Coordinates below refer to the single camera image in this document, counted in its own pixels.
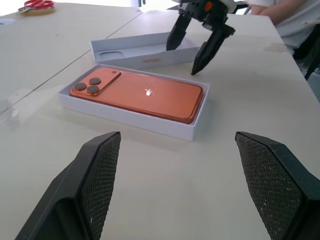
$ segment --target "scissors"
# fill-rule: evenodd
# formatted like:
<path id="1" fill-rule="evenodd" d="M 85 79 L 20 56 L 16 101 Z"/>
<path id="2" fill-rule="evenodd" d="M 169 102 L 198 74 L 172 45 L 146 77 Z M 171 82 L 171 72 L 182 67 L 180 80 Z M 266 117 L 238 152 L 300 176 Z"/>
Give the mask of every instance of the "scissors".
<path id="1" fill-rule="evenodd" d="M 40 10 L 53 7 L 54 1 L 51 0 L 29 0 L 24 3 L 24 9 L 19 14 L 25 13 L 32 9 Z"/>

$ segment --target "white shirt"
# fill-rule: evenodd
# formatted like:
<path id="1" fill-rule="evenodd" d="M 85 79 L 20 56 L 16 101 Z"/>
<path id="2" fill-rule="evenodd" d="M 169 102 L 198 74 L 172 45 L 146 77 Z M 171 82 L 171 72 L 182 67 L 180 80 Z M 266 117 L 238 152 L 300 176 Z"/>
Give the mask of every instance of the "white shirt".
<path id="1" fill-rule="evenodd" d="M 271 7 L 286 0 L 246 0 L 250 5 Z M 297 49 L 307 39 L 315 26 L 303 24 L 305 21 L 320 19 L 320 0 L 308 0 L 296 13 L 275 26 L 289 50 Z"/>

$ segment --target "smartphone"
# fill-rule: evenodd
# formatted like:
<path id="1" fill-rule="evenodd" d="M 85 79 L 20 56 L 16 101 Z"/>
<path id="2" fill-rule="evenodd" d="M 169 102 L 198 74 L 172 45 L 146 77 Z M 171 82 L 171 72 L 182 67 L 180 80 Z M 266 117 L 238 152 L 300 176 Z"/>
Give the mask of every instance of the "smartphone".
<path id="1" fill-rule="evenodd" d="M 76 83 L 70 95 L 191 124 L 204 94 L 203 89 L 194 84 L 102 66 Z"/>

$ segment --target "phone box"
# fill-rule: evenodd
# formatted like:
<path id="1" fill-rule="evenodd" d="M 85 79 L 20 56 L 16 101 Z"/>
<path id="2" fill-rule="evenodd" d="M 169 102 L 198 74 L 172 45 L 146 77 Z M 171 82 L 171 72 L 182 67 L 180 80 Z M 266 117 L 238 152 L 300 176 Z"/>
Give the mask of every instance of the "phone box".
<path id="1" fill-rule="evenodd" d="M 163 119 L 155 116 L 149 116 L 149 115 L 137 113 L 134 111 L 124 110 L 124 109 L 113 107 L 113 106 L 108 106 L 108 105 L 93 102 L 93 101 L 84 100 L 84 99 L 76 98 L 69 95 L 70 89 L 76 83 L 80 82 L 85 76 L 87 76 L 88 74 L 90 74 L 95 69 L 101 66 L 103 65 L 97 65 L 93 67 L 92 69 L 90 69 L 89 71 L 87 71 L 86 73 L 78 77 L 75 81 L 71 82 L 68 86 L 66 86 L 64 89 L 62 89 L 58 93 L 61 104 L 65 108 L 75 110 L 81 113 L 89 114 L 89 115 L 94 115 L 100 118 L 112 120 L 122 124 L 130 125 L 133 127 L 146 129 L 159 134 L 164 134 L 171 137 L 187 140 L 187 141 L 194 140 L 199 119 L 202 115 L 202 112 L 204 111 L 205 104 L 208 99 L 208 94 L 210 89 L 209 83 L 191 81 L 191 80 L 186 80 L 186 79 L 181 79 L 176 77 L 169 77 L 161 74 L 155 74 L 155 73 L 139 71 L 139 70 L 132 70 L 132 69 L 127 69 L 123 67 L 114 67 L 114 66 L 105 65 L 105 67 L 110 67 L 110 68 L 114 68 L 122 71 L 155 76 L 155 77 L 160 77 L 164 79 L 170 79 L 178 82 L 190 83 L 190 84 L 200 86 L 203 89 L 203 98 L 202 98 L 200 107 L 198 109 L 198 112 L 193 122 L 191 124 L 185 124 L 177 121 L 172 121 L 172 120 L 167 120 L 167 119 Z"/>
<path id="2" fill-rule="evenodd" d="M 135 70 L 193 62 L 199 47 L 186 37 L 180 46 L 166 51 L 169 32 L 91 41 L 97 64 Z"/>

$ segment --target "white table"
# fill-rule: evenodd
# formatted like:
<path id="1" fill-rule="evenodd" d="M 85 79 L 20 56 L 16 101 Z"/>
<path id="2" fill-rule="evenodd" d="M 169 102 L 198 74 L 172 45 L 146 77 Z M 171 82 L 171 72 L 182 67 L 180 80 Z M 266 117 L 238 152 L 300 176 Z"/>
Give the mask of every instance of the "white table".
<path id="1" fill-rule="evenodd" d="M 45 16 L 2 17 L 16 23 L 0 28 L 0 112 L 88 52 L 91 40 L 108 38 L 141 14 L 134 7 L 57 3 L 55 8 Z"/>
<path id="2" fill-rule="evenodd" d="M 143 13 L 112 38 L 170 31 L 177 12 Z M 151 72 L 211 83 L 194 142 L 63 109 L 55 94 L 94 66 L 87 53 L 0 115 L 0 233 L 13 239 L 51 180 L 95 136 L 121 131 L 102 240 L 269 240 L 248 192 L 236 131 L 286 144 L 320 178 L 320 106 L 270 20 L 230 16 L 237 32 L 192 77 L 192 63 Z M 187 37 L 210 33 L 192 21 Z"/>

